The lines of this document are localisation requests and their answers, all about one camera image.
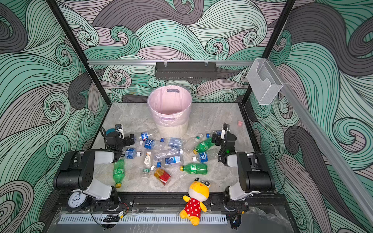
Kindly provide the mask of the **green soda bottle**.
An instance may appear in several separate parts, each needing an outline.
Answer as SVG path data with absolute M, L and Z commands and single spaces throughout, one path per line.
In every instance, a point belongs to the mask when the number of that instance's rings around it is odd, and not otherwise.
M 207 175 L 208 169 L 206 164 L 190 163 L 180 167 L 181 171 L 184 171 L 191 175 Z
M 212 138 L 208 138 L 206 139 L 205 141 L 199 143 L 195 149 L 193 150 L 193 153 L 194 154 L 198 154 L 198 153 L 202 153 L 202 152 L 206 152 L 209 148 L 211 148 L 212 146 L 215 146 L 215 143 L 212 142 Z
M 115 187 L 116 188 L 121 188 L 122 186 L 122 180 L 125 177 L 125 172 L 124 172 L 124 160 L 119 159 L 115 164 L 114 164 L 114 169 L 113 169 L 113 180 L 115 182 Z

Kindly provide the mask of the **Pocari blue label bottle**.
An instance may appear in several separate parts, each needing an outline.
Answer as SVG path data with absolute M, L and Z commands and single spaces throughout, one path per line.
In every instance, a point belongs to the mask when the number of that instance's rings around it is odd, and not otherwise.
M 216 152 L 200 152 L 192 157 L 193 162 L 207 163 L 218 157 Z

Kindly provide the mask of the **clear bottle green band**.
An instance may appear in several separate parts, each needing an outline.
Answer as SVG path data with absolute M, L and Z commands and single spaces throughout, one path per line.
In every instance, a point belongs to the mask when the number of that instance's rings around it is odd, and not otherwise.
M 203 134 L 197 134 L 197 136 L 189 139 L 185 145 L 183 146 L 183 149 L 185 152 L 190 153 L 192 152 L 196 146 L 203 141 L 204 135 Z

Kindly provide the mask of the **white label clear bottle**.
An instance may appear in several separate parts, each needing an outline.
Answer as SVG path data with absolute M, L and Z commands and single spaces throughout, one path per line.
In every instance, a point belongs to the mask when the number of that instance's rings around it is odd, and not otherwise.
M 150 168 L 152 164 L 152 151 L 145 150 L 144 165 L 146 168 Z

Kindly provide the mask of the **green soda bottle front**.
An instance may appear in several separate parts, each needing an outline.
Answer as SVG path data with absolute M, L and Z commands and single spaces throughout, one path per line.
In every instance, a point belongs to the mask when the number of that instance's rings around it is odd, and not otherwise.
M 184 171 L 191 175 L 207 175 L 208 169 L 206 164 L 190 163 L 180 167 L 181 171 Z

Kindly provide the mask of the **small clear green-band bottle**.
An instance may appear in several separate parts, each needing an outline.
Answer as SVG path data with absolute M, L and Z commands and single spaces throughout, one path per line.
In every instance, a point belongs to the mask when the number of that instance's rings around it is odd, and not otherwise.
M 141 172 L 141 178 L 148 179 L 150 177 L 151 171 L 149 168 L 143 168 Z

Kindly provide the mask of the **red yellow tea bottle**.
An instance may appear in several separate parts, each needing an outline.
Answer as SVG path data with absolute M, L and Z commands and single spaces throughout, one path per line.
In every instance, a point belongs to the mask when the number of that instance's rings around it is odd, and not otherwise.
M 163 185 L 166 185 L 171 179 L 171 176 L 161 167 L 151 166 L 151 172 Z

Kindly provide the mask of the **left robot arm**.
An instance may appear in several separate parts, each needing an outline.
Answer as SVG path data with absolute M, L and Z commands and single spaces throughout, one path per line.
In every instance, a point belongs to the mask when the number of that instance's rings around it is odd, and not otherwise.
M 94 178 L 94 168 L 96 165 L 118 162 L 123 148 L 135 143 L 135 135 L 125 136 L 120 130 L 107 133 L 105 128 L 101 128 L 100 132 L 105 149 L 70 150 L 64 153 L 52 182 L 55 190 L 81 192 L 96 201 L 117 201 L 116 188 Z

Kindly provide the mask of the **white ribbed waste bin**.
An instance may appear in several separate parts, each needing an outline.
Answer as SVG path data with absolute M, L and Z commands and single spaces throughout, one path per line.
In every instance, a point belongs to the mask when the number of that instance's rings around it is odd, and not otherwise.
M 182 138 L 187 132 L 189 123 L 189 118 L 156 117 L 153 120 L 162 137 Z

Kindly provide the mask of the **pink plastic bin liner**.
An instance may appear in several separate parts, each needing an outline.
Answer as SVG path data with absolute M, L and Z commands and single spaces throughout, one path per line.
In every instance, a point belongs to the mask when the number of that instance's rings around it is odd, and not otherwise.
M 190 92 L 177 85 L 166 85 L 154 90 L 147 99 L 152 118 L 174 117 L 189 118 L 192 96 Z

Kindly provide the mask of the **blue Chinese label water bottle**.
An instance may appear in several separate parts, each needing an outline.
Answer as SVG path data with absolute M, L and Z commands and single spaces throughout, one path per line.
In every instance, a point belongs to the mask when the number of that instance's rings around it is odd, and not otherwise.
M 150 139 L 146 141 L 140 141 L 139 144 L 143 146 L 143 148 L 148 150 L 162 150 L 165 147 L 163 142 Z

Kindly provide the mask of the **yellow plush toy red dress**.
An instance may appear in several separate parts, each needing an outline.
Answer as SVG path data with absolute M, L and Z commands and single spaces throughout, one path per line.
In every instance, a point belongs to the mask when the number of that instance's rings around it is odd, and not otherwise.
M 211 184 L 196 178 L 190 185 L 188 195 L 183 196 L 185 207 L 179 213 L 181 219 L 188 219 L 193 226 L 199 225 L 202 212 L 207 212 L 204 202 L 209 198 Z

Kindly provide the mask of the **blue mountain label bottle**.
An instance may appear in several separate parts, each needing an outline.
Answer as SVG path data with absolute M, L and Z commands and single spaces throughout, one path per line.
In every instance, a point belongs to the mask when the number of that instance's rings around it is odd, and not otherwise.
M 181 155 L 176 155 L 172 157 L 167 157 L 161 159 L 161 161 L 156 162 L 156 167 L 168 168 L 168 167 L 177 167 L 184 164 L 183 157 Z

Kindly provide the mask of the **black alarm clock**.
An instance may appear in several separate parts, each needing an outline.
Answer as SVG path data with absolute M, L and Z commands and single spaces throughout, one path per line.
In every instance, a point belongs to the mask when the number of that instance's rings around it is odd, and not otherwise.
M 71 193 L 68 199 L 68 207 L 77 210 L 86 207 L 88 202 L 88 196 L 82 192 Z

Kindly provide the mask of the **black wall shelf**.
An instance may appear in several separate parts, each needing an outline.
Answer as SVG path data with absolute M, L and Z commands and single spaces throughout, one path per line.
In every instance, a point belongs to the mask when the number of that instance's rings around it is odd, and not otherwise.
M 154 72 L 161 81 L 215 80 L 218 73 L 215 63 L 156 63 Z

